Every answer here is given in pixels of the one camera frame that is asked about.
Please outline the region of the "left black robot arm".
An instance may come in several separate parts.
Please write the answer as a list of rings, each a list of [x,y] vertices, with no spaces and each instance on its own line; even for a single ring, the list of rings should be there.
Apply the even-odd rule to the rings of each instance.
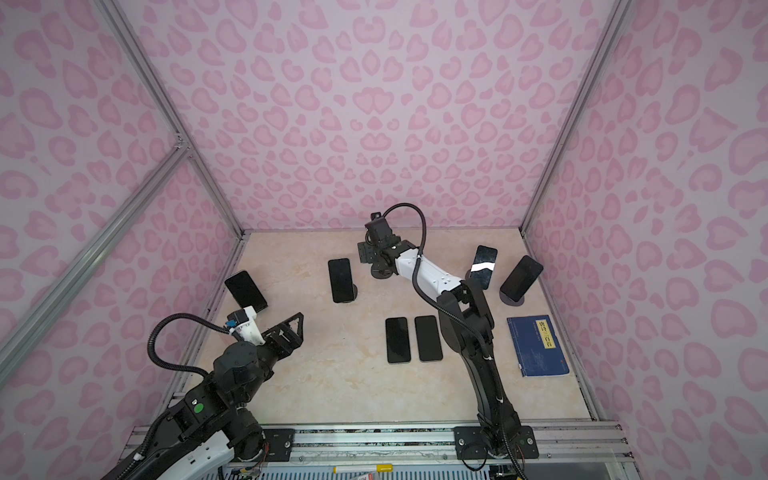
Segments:
[[[252,308],[237,310],[222,326],[191,313],[161,320],[147,341],[157,366],[192,373],[201,381],[152,421],[141,443],[108,473],[108,479],[200,479],[222,475],[231,462],[286,462],[295,437],[292,429],[266,429],[248,405],[274,374],[278,361],[302,346],[304,316],[296,313],[261,331]],[[211,371],[163,360],[156,351],[162,330],[177,320],[190,320],[234,337],[213,362]]]

